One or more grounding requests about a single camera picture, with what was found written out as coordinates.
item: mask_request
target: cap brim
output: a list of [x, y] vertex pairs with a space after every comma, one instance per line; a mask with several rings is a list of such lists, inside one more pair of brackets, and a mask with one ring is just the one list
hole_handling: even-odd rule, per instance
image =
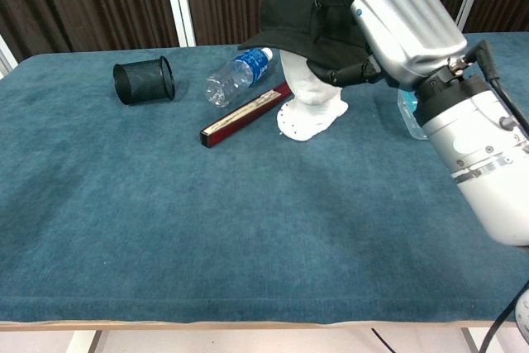
[[369, 56], [362, 45], [351, 45], [326, 37], [320, 37], [313, 43], [308, 34], [295, 31], [262, 31], [239, 45], [239, 50], [254, 47], [273, 47], [290, 51], [330, 69], [364, 63]]

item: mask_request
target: table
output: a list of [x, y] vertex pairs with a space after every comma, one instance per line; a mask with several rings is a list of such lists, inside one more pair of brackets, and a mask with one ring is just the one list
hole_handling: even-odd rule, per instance
[[[484, 37], [529, 112], [529, 33]], [[395, 89], [344, 89], [305, 143], [276, 109], [208, 149], [199, 131], [237, 103], [213, 107], [204, 79], [235, 54], [38, 55], [0, 80], [0, 321], [493, 320], [527, 255], [486, 235]], [[122, 105], [112, 66], [160, 55], [176, 99]], [[283, 80], [276, 58], [238, 104]]]

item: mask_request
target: plastic water bottle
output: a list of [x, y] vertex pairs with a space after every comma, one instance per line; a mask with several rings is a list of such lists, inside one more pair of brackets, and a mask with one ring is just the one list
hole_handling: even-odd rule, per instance
[[416, 140], [427, 140], [428, 137], [424, 131], [417, 124], [413, 112], [417, 109], [417, 97], [409, 91], [398, 90], [397, 105], [401, 115], [403, 115], [404, 123], [406, 123], [407, 130], [410, 135]]
[[272, 50], [248, 50], [207, 78], [206, 98], [216, 107], [225, 107], [263, 75], [272, 59]]

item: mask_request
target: mesh pen holder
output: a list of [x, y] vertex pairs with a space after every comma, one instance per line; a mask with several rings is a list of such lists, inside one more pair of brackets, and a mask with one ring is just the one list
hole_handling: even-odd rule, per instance
[[174, 79], [165, 57], [156, 60], [114, 65], [114, 86], [126, 105], [174, 98]]

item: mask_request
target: robotic hand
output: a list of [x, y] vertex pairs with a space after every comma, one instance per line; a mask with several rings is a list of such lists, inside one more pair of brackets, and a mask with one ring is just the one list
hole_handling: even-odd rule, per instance
[[[372, 56], [341, 70], [307, 62], [312, 72], [340, 86], [381, 76], [390, 86], [414, 91], [417, 122], [487, 233], [529, 248], [529, 124], [503, 91], [488, 43], [464, 54], [466, 39], [439, 0], [315, 0], [314, 41], [329, 7], [351, 9]], [[492, 89], [477, 76], [463, 76], [476, 61]], [[523, 308], [529, 308], [529, 290], [517, 308], [529, 342]]]

